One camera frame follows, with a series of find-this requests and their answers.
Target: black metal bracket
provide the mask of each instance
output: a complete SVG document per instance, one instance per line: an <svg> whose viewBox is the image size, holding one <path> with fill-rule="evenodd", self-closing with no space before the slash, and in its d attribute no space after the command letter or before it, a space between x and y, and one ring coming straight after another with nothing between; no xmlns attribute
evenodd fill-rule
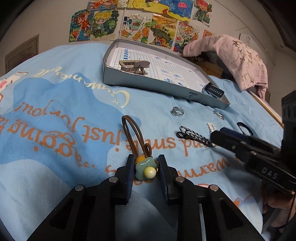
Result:
<svg viewBox="0 0 296 241"><path fill-rule="evenodd" d="M159 176L168 205L178 205L177 241L202 240L200 207L208 241L262 241L254 226L216 185L194 185L158 157ZM135 157L128 156L114 177L97 186L77 185L33 232L28 241L115 241L115 205L131 197Z"/></svg>
<svg viewBox="0 0 296 241"><path fill-rule="evenodd" d="M211 133L211 141L235 153L245 169L283 193L296 191L296 175L283 162L281 149L253 136L222 128Z"/></svg>

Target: hand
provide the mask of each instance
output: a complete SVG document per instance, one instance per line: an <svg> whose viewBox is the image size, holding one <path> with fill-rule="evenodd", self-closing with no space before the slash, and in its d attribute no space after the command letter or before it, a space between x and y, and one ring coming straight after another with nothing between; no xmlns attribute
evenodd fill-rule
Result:
<svg viewBox="0 0 296 241"><path fill-rule="evenodd" d="M288 215L294 200L294 194L284 194L284 193L275 193L267 197L267 193L265 189L262 189L263 192L263 213L266 213L268 206L273 208L280 208L281 211L277 215L277 217L272 221L271 226L280 227L286 224ZM289 220L295 214L296 203L294 201L293 207L291 210L291 214Z"/></svg>

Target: brown elastic hair tie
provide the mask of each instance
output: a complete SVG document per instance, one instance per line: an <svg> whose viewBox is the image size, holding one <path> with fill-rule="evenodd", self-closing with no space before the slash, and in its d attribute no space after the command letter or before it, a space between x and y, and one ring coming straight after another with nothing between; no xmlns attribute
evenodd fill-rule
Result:
<svg viewBox="0 0 296 241"><path fill-rule="evenodd" d="M129 115L124 115L123 117L121 117L121 120L122 120L123 131L126 135L126 138L128 139L130 146L131 146L131 151L132 151L133 155L137 158L139 156L139 153L137 151L135 143L133 142L133 138L131 137L131 133L129 131L127 122L130 124L130 126L134 130L134 132L137 136L137 139L139 141L139 144L142 148L142 151L144 153L145 158L152 157L151 145L149 143L144 142L143 135L142 135L141 130L140 130L139 126L137 125L137 123Z"/></svg>

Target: colorful drawing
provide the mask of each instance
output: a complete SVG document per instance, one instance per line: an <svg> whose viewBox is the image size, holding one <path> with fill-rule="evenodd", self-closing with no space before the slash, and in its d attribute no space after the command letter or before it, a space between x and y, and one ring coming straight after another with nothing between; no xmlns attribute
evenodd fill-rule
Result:
<svg viewBox="0 0 296 241"><path fill-rule="evenodd" d="M185 45L198 39L199 32L199 29L187 25L183 22L179 22L174 52L182 53Z"/></svg>
<svg viewBox="0 0 296 241"><path fill-rule="evenodd" d="M204 0L195 0L195 6L198 10L194 18L206 25L209 25L212 16L212 4L209 4Z"/></svg>
<svg viewBox="0 0 296 241"><path fill-rule="evenodd" d="M153 13L126 10L121 38L147 43Z"/></svg>
<svg viewBox="0 0 296 241"><path fill-rule="evenodd" d="M161 0L145 0L143 9L149 12L167 14L169 5L162 3Z"/></svg>
<svg viewBox="0 0 296 241"><path fill-rule="evenodd" d="M159 14L153 14L149 42L166 48L171 48L175 37L177 20Z"/></svg>
<svg viewBox="0 0 296 241"><path fill-rule="evenodd" d="M169 16L180 21L190 21L194 0L160 0L160 3L169 6Z"/></svg>
<svg viewBox="0 0 296 241"><path fill-rule="evenodd" d="M118 0L91 0L87 4L87 10L98 11L98 10L108 10L116 8L118 5Z"/></svg>
<svg viewBox="0 0 296 241"><path fill-rule="evenodd" d="M204 37L212 36L212 35L213 35L213 34L212 34L211 32L209 32L208 30L205 30L205 31L204 31L204 34L203 34L202 37L204 38Z"/></svg>
<svg viewBox="0 0 296 241"><path fill-rule="evenodd" d="M94 14L91 28L91 40L114 40L116 39L116 29L120 28L117 24L119 10L98 11Z"/></svg>
<svg viewBox="0 0 296 241"><path fill-rule="evenodd" d="M130 0L118 0L117 7L124 7L124 8L126 8L126 7L128 7L128 2L129 1Z"/></svg>
<svg viewBox="0 0 296 241"><path fill-rule="evenodd" d="M128 7L131 8L144 8L145 0L129 0Z"/></svg>
<svg viewBox="0 0 296 241"><path fill-rule="evenodd" d="M85 10L80 10L72 16L69 43L76 41L87 41L90 39L91 24L94 13Z"/></svg>

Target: blue blanket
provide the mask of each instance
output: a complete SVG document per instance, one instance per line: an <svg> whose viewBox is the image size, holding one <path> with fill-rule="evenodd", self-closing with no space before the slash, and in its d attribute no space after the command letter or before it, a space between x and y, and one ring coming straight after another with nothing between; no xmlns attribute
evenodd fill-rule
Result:
<svg viewBox="0 0 296 241"><path fill-rule="evenodd" d="M138 123L154 158L164 154L169 166L196 185L217 184L261 232L260 180L231 152L178 139L176 131L183 125L209 138L208 122L217 130L240 132L240 121L256 137L280 146L279 124L235 83L215 77L231 102L225 111L217 109L225 120L196 102L106 86L102 59L107 48L100 43L59 46L0 78L8 82L0 94L0 219L13 238L27 240L75 185L97 185L125 165L131 149L122 115ZM184 116L173 116L174 106ZM134 181L130 203L116 207L116 216L118 240L176 239L176 208L165 205L158 179Z"/></svg>

